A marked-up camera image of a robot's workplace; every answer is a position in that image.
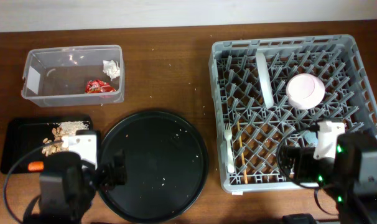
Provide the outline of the white plastic fork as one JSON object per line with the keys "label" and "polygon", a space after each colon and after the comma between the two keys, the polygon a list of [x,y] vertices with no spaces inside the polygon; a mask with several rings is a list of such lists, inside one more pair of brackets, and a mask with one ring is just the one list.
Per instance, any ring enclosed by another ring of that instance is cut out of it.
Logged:
{"label": "white plastic fork", "polygon": [[235,162],[234,162],[234,155],[231,147],[231,140],[233,137],[233,133],[231,130],[230,123],[225,123],[225,130],[224,130],[224,138],[226,141],[226,153],[227,153],[227,171],[228,173],[232,174],[235,172]]}

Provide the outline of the red snack wrapper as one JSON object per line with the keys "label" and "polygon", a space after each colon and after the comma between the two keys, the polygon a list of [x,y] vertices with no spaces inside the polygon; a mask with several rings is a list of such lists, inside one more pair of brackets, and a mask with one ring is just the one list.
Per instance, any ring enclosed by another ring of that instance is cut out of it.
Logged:
{"label": "red snack wrapper", "polygon": [[115,92],[116,89],[113,88],[109,83],[102,80],[89,80],[86,84],[85,93],[110,93]]}

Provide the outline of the orange carrot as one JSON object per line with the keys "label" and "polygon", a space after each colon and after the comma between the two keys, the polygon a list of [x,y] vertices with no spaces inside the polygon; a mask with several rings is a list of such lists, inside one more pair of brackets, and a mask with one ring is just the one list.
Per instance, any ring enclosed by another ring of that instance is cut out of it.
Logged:
{"label": "orange carrot", "polygon": [[44,162],[43,161],[30,162],[27,166],[27,170],[29,172],[42,172],[44,170]]}

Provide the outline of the white tissue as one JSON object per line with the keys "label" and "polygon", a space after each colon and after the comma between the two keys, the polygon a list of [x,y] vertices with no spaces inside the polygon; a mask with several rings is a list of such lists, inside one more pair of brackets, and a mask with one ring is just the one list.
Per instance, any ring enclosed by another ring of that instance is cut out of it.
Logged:
{"label": "white tissue", "polygon": [[117,62],[113,60],[111,61],[104,60],[103,73],[105,73],[110,78],[110,80],[114,80],[120,77],[121,70]]}

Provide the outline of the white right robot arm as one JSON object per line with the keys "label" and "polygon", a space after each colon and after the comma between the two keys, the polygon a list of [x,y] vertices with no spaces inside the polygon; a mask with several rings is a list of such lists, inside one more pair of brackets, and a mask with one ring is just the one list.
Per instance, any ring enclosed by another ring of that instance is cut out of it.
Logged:
{"label": "white right robot arm", "polygon": [[335,158],[315,159],[313,147],[283,143],[277,165],[283,176],[314,192],[323,190],[336,203],[340,223],[377,223],[377,140],[361,133],[341,134]]}

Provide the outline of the wooden chopstick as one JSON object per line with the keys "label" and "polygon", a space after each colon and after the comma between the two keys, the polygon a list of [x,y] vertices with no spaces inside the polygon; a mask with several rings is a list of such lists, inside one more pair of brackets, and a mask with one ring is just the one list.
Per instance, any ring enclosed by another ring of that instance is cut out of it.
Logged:
{"label": "wooden chopstick", "polygon": [[244,183],[248,184],[248,176],[247,176],[246,163],[245,163],[245,157],[244,157],[244,147],[243,147],[242,137],[241,137],[241,134],[240,134],[241,128],[240,128],[240,122],[239,121],[237,121],[237,130],[238,130],[239,135],[240,135],[239,136],[240,149],[242,149],[242,152],[241,152],[241,163],[242,163],[242,166],[243,166]]}

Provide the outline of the pink saucer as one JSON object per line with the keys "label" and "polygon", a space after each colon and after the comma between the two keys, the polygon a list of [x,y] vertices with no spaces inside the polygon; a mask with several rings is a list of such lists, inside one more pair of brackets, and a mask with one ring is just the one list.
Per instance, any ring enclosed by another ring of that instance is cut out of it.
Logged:
{"label": "pink saucer", "polygon": [[289,80],[286,95],[291,106],[299,110],[308,110],[322,102],[325,85],[321,79],[308,73],[301,73]]}

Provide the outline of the blue bowl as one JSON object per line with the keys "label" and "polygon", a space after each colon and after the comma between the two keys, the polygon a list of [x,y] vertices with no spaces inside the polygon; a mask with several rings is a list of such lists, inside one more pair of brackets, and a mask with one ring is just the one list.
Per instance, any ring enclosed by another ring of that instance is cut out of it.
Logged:
{"label": "blue bowl", "polygon": [[317,133],[306,131],[303,135],[306,147],[316,147],[318,144]]}

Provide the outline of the grey plate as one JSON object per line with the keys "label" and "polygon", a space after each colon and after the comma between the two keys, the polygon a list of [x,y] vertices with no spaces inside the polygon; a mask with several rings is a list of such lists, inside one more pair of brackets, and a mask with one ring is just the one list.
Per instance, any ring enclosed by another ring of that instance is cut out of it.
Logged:
{"label": "grey plate", "polygon": [[261,85],[261,92],[264,100],[265,107],[271,108],[274,104],[272,96],[271,81],[269,78],[268,65],[266,57],[262,52],[256,52],[256,64],[258,69],[259,82]]}

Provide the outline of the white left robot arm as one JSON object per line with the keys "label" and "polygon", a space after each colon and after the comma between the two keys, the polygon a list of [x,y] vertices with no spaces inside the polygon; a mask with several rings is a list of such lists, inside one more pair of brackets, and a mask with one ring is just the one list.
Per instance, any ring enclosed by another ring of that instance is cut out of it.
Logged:
{"label": "white left robot arm", "polygon": [[40,195],[27,206],[23,223],[81,223],[97,192],[126,183],[125,155],[119,152],[95,168],[75,152],[60,152],[44,160]]}

